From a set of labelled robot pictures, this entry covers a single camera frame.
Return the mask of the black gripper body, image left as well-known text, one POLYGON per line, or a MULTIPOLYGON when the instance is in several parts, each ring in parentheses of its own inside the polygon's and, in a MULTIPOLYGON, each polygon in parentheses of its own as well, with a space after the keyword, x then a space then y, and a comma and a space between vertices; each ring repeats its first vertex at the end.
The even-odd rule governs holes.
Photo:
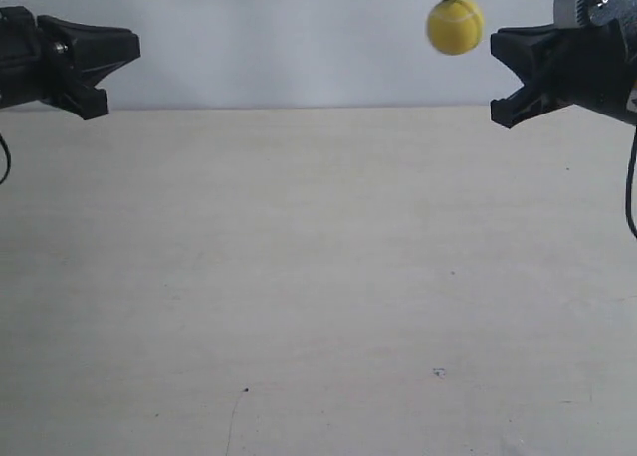
POLYGON ((51 76, 41 16, 23 6, 1 8, 1 108, 47 104, 51 76))

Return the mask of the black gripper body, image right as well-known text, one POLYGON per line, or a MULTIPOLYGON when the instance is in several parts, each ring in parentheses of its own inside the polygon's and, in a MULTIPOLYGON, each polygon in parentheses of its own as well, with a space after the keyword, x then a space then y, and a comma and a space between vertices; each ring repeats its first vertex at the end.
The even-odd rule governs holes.
POLYGON ((566 64, 566 99, 634 125, 636 51, 630 46, 635 42, 617 19, 575 32, 566 64))

